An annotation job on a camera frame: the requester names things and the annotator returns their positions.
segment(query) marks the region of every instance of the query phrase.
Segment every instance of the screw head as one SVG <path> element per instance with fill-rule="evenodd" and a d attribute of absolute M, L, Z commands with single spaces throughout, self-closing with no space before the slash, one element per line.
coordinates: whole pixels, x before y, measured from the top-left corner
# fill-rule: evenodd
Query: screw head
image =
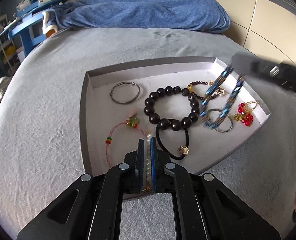
<path fill-rule="evenodd" d="M 174 163 L 166 163 L 166 168 L 168 170 L 172 170 L 176 167 L 176 165 Z"/>
<path fill-rule="evenodd" d="M 207 173 L 207 174 L 204 175 L 204 179 L 206 181 L 212 181 L 214 179 L 214 176 L 211 175 L 211 174 L 209 174 L 209 173 Z"/>
<path fill-rule="evenodd" d="M 88 180 L 90 180 L 91 179 L 91 176 L 89 175 L 89 174 L 83 174 L 82 176 L 81 176 L 81 180 L 82 181 L 88 181 Z"/>
<path fill-rule="evenodd" d="M 127 163 L 121 163 L 119 165 L 119 169 L 121 170 L 127 170 L 129 168 L 129 165 Z"/>

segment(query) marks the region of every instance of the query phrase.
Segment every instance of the bed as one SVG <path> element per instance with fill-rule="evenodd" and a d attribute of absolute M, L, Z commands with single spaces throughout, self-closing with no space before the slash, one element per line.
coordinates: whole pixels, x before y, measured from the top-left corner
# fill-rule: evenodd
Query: bed
<path fill-rule="evenodd" d="M 87 70 L 177 56 L 218 57 L 228 64 L 236 52 L 249 54 L 224 35 L 178 29 L 63 30 L 40 44 L 19 67 L 0 106 L 4 231 L 15 239 L 84 173 L 79 104 Z M 248 142 L 209 172 L 285 236 L 293 227 L 296 189 L 296 96 L 264 81 L 247 78 L 247 82 L 272 115 Z M 123 203 L 120 239 L 175 238 L 171 196 Z"/>

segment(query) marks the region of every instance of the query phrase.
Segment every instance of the black hair tie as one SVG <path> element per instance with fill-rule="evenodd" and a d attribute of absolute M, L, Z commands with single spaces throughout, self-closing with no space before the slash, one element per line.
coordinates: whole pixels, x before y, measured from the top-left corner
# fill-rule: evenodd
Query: black hair tie
<path fill-rule="evenodd" d="M 179 147 L 183 150 L 183 152 L 181 153 L 180 156 L 175 156 L 173 154 L 171 154 L 167 149 L 166 147 L 162 144 L 161 140 L 160 140 L 160 137 L 159 137 L 159 125 L 156 126 L 156 139 L 157 139 L 157 142 L 160 146 L 160 148 L 164 151 L 164 152 L 168 152 L 169 153 L 169 156 L 170 158 L 174 159 L 174 160 L 182 160 L 187 154 L 188 154 L 188 146 L 189 146 L 189 134 L 188 134 L 188 130 L 187 128 L 184 128 L 184 131 L 185 131 L 185 135 L 186 135 L 186 145 L 185 147 Z"/>

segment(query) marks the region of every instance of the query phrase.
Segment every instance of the gold star charm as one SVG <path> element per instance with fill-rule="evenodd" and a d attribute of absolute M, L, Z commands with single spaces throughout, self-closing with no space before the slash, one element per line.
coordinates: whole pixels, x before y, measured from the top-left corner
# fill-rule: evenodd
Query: gold star charm
<path fill-rule="evenodd" d="M 183 155 L 188 155 L 189 149 L 187 146 L 180 146 L 178 148 L 178 150 L 180 151 L 181 154 Z"/>

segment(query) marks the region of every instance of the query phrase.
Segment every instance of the metal bracelet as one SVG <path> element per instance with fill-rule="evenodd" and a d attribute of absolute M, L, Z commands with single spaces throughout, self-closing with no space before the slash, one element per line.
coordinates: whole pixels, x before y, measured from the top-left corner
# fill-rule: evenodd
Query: metal bracelet
<path fill-rule="evenodd" d="M 222 110 L 221 110 L 221 109 L 217 109 L 217 108 L 209 109 L 209 110 L 207 111 L 207 119 L 208 119 L 208 121 L 211 121 L 211 120 L 210 120 L 210 117 L 209 117 L 209 113 L 210 113 L 211 111 L 221 112 Z M 229 120 L 230 120 L 230 122 L 231 122 L 231 126 L 230 126 L 227 130 L 224 130 L 224 131 L 219 130 L 218 127 L 214 128 L 217 132 L 229 132 L 229 131 L 232 129 L 232 127 L 233 127 L 233 121 L 232 121 L 232 118 L 231 118 L 230 115 L 227 115 L 227 117 L 229 118 Z"/>
<path fill-rule="evenodd" d="M 134 98 L 130 99 L 129 101 L 120 102 L 120 101 L 115 100 L 115 99 L 113 98 L 112 93 L 113 93 L 113 90 L 114 90 L 116 87 L 121 86 L 121 85 L 124 85 L 124 84 L 128 84 L 128 85 L 136 86 L 136 87 L 138 88 L 138 93 L 135 95 Z M 136 100 L 137 97 L 140 95 L 140 87 L 139 87 L 139 85 L 137 85 L 137 84 L 134 83 L 134 82 L 121 82 L 121 83 L 118 83 L 117 85 L 114 85 L 114 86 L 113 86 L 113 88 L 111 89 L 111 92 L 109 93 L 109 95 L 110 95 L 110 97 L 111 97 L 111 100 L 114 101 L 115 103 L 117 103 L 117 104 L 121 104 L 121 105 L 127 105 L 127 104 L 130 104 L 131 102 L 133 102 L 134 100 Z"/>

